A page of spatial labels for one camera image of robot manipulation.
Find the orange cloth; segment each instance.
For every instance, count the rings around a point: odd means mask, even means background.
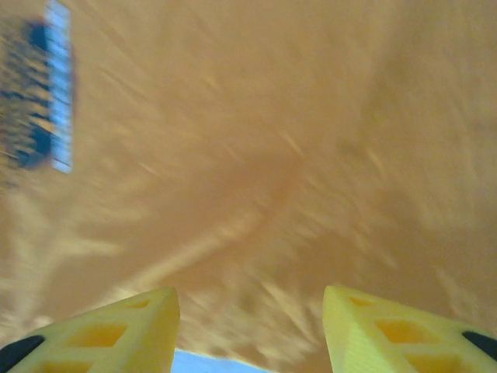
[[[164,284],[179,347],[275,371],[329,371],[327,284],[497,332],[495,2],[65,4],[74,171],[0,199],[4,340]]]

